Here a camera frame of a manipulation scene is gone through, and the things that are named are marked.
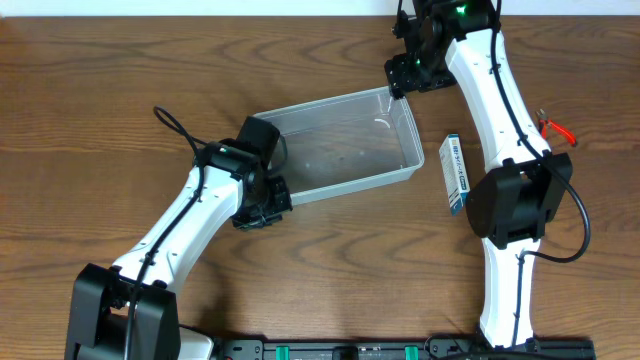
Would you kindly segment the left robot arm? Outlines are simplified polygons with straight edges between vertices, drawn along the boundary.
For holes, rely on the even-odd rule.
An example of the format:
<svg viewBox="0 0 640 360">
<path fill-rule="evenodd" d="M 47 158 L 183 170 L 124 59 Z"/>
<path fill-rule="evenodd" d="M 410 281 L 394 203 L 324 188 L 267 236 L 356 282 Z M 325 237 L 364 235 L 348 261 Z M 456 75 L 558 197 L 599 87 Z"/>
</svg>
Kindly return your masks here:
<svg viewBox="0 0 640 360">
<path fill-rule="evenodd" d="M 291 210 L 272 173 L 277 139 L 227 139 L 196 152 L 178 197 L 152 229 L 110 267 L 87 264 L 75 279 L 67 359 L 210 359 L 214 340 L 180 324 L 177 298 L 225 222 L 263 228 Z"/>
</svg>

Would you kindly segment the white and blue box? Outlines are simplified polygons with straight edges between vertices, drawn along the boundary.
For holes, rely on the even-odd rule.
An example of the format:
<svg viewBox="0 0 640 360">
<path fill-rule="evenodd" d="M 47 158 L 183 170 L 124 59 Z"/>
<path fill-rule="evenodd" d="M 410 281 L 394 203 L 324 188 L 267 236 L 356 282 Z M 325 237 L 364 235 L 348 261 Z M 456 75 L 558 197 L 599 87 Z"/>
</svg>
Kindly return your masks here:
<svg viewBox="0 0 640 360">
<path fill-rule="evenodd" d="M 439 158 L 448 196 L 449 209 L 451 214 L 455 216 L 463 209 L 467 195 L 470 192 L 470 183 L 458 134 L 449 134 L 446 136 L 439 149 Z"/>
</svg>

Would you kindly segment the clear plastic container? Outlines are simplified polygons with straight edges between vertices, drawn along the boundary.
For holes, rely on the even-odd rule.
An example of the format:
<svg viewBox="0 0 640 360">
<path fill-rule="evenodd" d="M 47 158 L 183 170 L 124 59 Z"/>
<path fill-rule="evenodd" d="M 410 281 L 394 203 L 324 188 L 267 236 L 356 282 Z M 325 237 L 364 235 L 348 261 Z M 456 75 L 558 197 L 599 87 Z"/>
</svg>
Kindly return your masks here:
<svg viewBox="0 0 640 360">
<path fill-rule="evenodd" d="M 424 165 L 409 103 L 385 86 L 255 116 L 284 137 L 274 161 L 295 206 L 405 181 Z"/>
</svg>

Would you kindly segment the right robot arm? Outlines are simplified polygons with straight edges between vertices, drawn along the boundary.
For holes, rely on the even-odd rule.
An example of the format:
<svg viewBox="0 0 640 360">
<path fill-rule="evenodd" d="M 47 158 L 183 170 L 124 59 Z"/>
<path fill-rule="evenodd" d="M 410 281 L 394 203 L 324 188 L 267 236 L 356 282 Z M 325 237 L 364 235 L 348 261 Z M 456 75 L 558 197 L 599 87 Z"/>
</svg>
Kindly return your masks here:
<svg viewBox="0 0 640 360">
<path fill-rule="evenodd" d="M 493 349 L 533 337 L 534 254 L 555 216 L 572 164 L 554 154 L 526 109 L 507 60 L 493 1 L 417 1 L 399 10 L 393 34 L 404 53 L 385 64 L 391 95 L 458 86 L 476 127 L 485 175 L 463 196 L 485 256 L 480 329 Z"/>
</svg>

